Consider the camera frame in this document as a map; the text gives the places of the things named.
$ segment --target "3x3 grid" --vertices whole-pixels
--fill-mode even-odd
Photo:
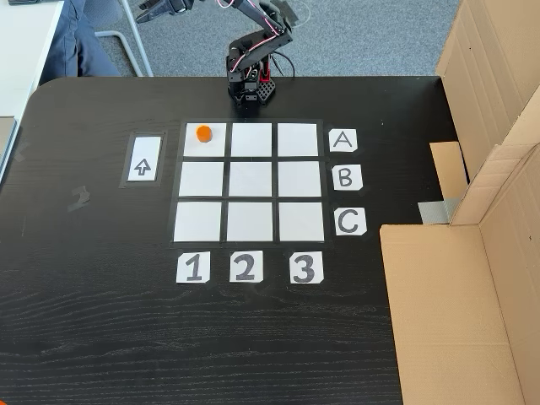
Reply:
[[[315,123],[185,126],[173,242],[323,242],[324,166]]]

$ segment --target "orange game piece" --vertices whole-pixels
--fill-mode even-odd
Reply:
[[[199,142],[210,142],[212,140],[212,130],[208,125],[199,125],[195,130]]]

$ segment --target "white paper square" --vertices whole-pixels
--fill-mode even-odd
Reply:
[[[280,197],[320,197],[319,162],[279,162],[278,195]]]
[[[322,252],[297,251],[289,259],[292,284],[320,284],[324,280]]]
[[[210,142],[200,142],[197,139],[196,130],[199,125],[207,125],[212,130]],[[184,142],[184,156],[215,157],[225,156],[225,123],[188,123],[186,124],[186,141]]]
[[[230,155],[269,158],[272,156],[272,124],[235,123]]]
[[[175,242],[219,242],[221,202],[179,202]]]
[[[184,253],[178,257],[177,283],[203,284],[210,279],[210,252]]]
[[[155,181],[161,137],[136,137],[127,181]]]
[[[368,231],[363,208],[338,208],[334,211],[336,235],[363,235]]]
[[[184,162],[180,196],[220,197],[223,195],[223,162]]]
[[[354,152],[358,149],[355,129],[332,129],[328,133],[330,152]]]
[[[356,192],[364,186],[360,165],[339,165],[332,167],[334,190]]]
[[[278,156],[318,156],[316,124],[278,124]]]
[[[262,251],[236,251],[230,257],[231,283],[262,281]]]
[[[320,202],[281,202],[279,239],[284,241],[324,241]]]
[[[227,241],[273,240],[271,202],[229,202],[228,212]]]
[[[271,197],[272,162],[231,162],[231,197]]]

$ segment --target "robotic arm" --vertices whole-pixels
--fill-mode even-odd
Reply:
[[[137,17],[137,22],[145,23],[165,13],[185,13],[192,9],[194,2],[148,0],[140,6],[144,12]],[[257,100],[265,105],[276,87],[270,78],[269,58],[274,51],[293,40],[290,24],[277,7],[259,0],[230,0],[230,6],[255,21],[262,30],[229,45],[229,55],[225,60],[229,93],[238,105],[243,101]]]

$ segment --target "black desk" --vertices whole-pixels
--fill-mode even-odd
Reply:
[[[440,200],[429,142],[456,140],[438,78],[283,78],[236,110],[221,78],[89,78],[30,100],[0,191],[0,399],[7,404],[402,402],[378,230]],[[356,128],[368,233],[325,249],[321,284],[177,284],[168,224],[181,122],[309,119]],[[159,187],[120,188],[133,131],[168,131]],[[327,167],[351,163],[327,158]],[[68,210],[84,186],[89,204]]]

